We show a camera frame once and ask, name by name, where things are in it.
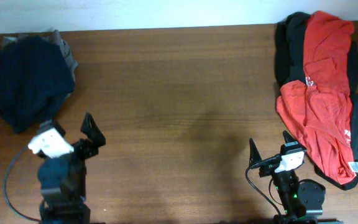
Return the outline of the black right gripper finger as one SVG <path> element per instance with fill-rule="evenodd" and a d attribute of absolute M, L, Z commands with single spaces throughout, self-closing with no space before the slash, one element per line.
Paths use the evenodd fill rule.
<path fill-rule="evenodd" d="M 288 131 L 283 131 L 283 137 L 284 137 L 286 144 L 292 143 L 292 142 L 297 142 L 297 140 Z"/>
<path fill-rule="evenodd" d="M 249 139 L 249 145 L 250 145 L 249 167 L 252 167 L 258 164 L 262 160 L 262 158 L 252 138 Z"/>

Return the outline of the navy blue shorts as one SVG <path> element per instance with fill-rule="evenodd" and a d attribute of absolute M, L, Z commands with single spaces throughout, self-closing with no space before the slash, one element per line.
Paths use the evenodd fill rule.
<path fill-rule="evenodd" d="M 0 50 L 0 117 L 15 133 L 51 119 L 74 88 L 59 46 L 41 36 Z"/>

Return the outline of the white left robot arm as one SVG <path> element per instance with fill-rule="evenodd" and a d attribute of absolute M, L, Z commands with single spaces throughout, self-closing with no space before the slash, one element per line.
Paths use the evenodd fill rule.
<path fill-rule="evenodd" d="M 65 130 L 56 121 L 46 122 L 31 149 L 44 162 L 37 178 L 43 197 L 39 212 L 42 223 L 89 223 L 90 208 L 86 201 L 85 160 L 98 155 L 106 138 L 87 112 L 80 131 L 84 139 L 70 144 Z"/>

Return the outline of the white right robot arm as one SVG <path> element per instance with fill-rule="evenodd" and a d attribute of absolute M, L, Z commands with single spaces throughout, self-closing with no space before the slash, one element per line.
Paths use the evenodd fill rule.
<path fill-rule="evenodd" d="M 245 177 L 248 183 L 273 206 L 277 214 L 274 223 L 318 223 L 323 214 L 323 202 L 326 188 L 311 180 L 300 180 L 295 170 L 304 164 L 306 147 L 293 138 L 287 131 L 283 132 L 285 143 L 280 152 L 267 159 L 262 159 L 253 139 L 249 140 L 250 159 Z M 280 204 L 285 213 L 270 200 L 249 178 L 249 171 L 257 169 L 259 177 L 270 177 L 275 186 Z"/>

